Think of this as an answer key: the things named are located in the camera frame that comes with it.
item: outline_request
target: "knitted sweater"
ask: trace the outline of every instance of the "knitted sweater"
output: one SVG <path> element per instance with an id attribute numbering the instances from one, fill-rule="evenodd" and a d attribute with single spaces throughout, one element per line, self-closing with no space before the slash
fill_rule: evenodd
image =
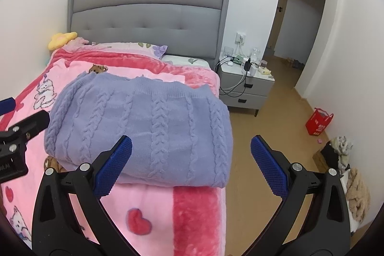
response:
<path id="1" fill-rule="evenodd" d="M 229 112 L 208 85 L 83 73 L 58 96 L 45 151 L 67 170 L 93 162 L 122 135 L 132 156 L 118 182 L 224 187 L 233 138 Z"/>

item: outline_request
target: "gray headboard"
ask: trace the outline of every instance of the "gray headboard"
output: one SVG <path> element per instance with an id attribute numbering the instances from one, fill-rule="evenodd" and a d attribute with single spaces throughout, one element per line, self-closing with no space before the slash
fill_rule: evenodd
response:
<path id="1" fill-rule="evenodd" d="M 68 31 L 90 42 L 167 45 L 167 54 L 219 58 L 229 0 L 69 0 Z"/>

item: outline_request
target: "floral pillow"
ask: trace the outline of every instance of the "floral pillow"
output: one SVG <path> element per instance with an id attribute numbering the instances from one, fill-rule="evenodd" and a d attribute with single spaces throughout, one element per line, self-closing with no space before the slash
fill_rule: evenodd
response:
<path id="1" fill-rule="evenodd" d="M 156 46 L 147 43 L 92 43 L 92 45 L 95 47 L 95 50 L 146 55 L 158 60 L 160 60 L 168 48 L 168 46 Z"/>

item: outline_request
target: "yellow plush toy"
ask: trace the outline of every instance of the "yellow plush toy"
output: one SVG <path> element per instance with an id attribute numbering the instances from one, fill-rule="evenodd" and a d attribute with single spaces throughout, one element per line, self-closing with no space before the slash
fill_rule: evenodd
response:
<path id="1" fill-rule="evenodd" d="M 76 32 L 66 33 L 66 34 L 58 33 L 52 36 L 52 40 L 48 44 L 48 49 L 51 51 L 59 49 L 65 44 L 67 44 L 69 41 L 71 41 L 72 39 L 75 39 L 76 37 L 77 37 Z"/>

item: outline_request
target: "wooden floor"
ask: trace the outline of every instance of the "wooden floor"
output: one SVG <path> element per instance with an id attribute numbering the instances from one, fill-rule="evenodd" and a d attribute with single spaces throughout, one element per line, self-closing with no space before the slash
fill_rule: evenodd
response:
<path id="1" fill-rule="evenodd" d="M 268 145 L 300 162 L 307 170 L 317 171 L 312 155 L 322 147 L 317 143 L 326 136 L 308 135 L 305 123 L 312 114 L 306 101 L 293 90 L 301 71 L 287 67 L 282 59 L 272 57 L 268 68 L 275 84 L 268 100 L 254 117 L 254 110 L 230 108 L 234 136 L 234 155 L 227 186 L 226 255 L 240 256 L 264 229 L 281 198 L 274 196 L 250 153 L 250 141 L 262 135 Z M 311 202 L 307 196 L 287 241 L 298 234 Z"/>

